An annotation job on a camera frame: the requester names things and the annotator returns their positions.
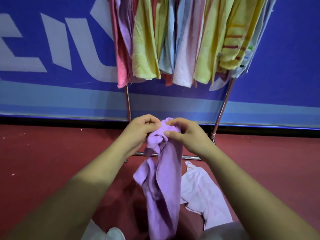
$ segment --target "purple towel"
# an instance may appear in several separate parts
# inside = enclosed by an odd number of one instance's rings
[[[172,238],[177,231],[180,192],[182,144],[168,139],[165,131],[180,132],[176,126],[166,125],[171,118],[161,121],[161,127],[150,133],[145,154],[149,157],[133,175],[146,196],[150,240]],[[150,157],[158,153],[158,162]]]

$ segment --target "metal rack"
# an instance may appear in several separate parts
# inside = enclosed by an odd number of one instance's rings
[[[228,99],[229,99],[229,96],[230,96],[230,92],[232,90],[232,87],[233,87],[233,84],[235,82],[235,78],[231,78],[230,79],[230,82],[229,82],[229,85],[228,85],[228,89],[226,91],[226,96],[224,97],[224,100],[223,100],[223,103],[222,103],[222,106],[221,106],[221,109],[219,110],[219,113],[218,113],[218,118],[214,124],[214,128],[213,128],[213,131],[210,135],[210,139],[215,143],[215,136],[216,136],[216,133],[217,133],[217,129],[218,129],[218,126],[219,126],[219,123],[221,121],[221,117],[222,117],[222,114],[224,112],[224,109],[226,108],[226,104],[228,102]],[[125,86],[125,97],[126,97],[126,102],[127,102],[127,112],[128,112],[128,121],[131,122],[132,121],[132,117],[131,117],[131,107],[130,107],[130,97],[129,97],[129,89],[128,89],[128,85]],[[145,156],[143,152],[136,152],[134,154],[134,156]],[[158,157],[158,154],[152,154],[152,157]],[[197,156],[186,156],[186,155],[183,155],[182,156],[182,159],[187,159],[187,160],[201,160],[199,157]]]

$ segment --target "metal bar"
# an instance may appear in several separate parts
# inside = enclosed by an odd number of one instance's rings
[[[128,112],[128,121],[129,123],[132,121],[131,119],[131,107],[130,107],[130,98],[129,98],[129,89],[128,84],[124,87],[125,90],[125,99],[127,101],[127,112]]]
[[[216,136],[217,129],[218,129],[218,126],[219,126],[220,121],[221,121],[221,117],[223,115],[224,109],[226,108],[226,104],[228,102],[228,99],[229,99],[229,96],[230,96],[230,92],[231,92],[231,89],[233,87],[233,84],[234,84],[235,80],[236,80],[235,78],[231,78],[231,80],[229,82],[228,90],[226,91],[226,96],[225,96],[225,98],[223,100],[223,104],[222,104],[222,107],[221,107],[221,109],[219,111],[217,121],[214,124],[214,129],[213,129],[213,131],[211,133],[211,136],[210,136],[210,139],[214,142],[214,144],[216,144],[215,141],[214,141],[214,137]]]
[[[134,154],[134,156],[145,156],[145,154],[143,154],[143,152],[136,152]],[[158,154],[157,153],[154,153],[151,155],[152,157],[158,157]],[[197,156],[182,156],[182,159],[187,159],[187,160],[201,160],[199,157]]]

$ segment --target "white shoe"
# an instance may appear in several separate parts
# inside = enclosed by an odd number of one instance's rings
[[[110,228],[106,235],[110,238],[110,240],[126,240],[122,231],[116,227]]]

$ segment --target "person's left hand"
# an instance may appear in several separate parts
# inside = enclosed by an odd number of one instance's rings
[[[142,146],[146,140],[148,133],[154,132],[161,127],[158,118],[146,114],[135,118],[117,138],[115,143],[118,144],[120,150],[123,150],[124,158],[127,159],[133,155]]]

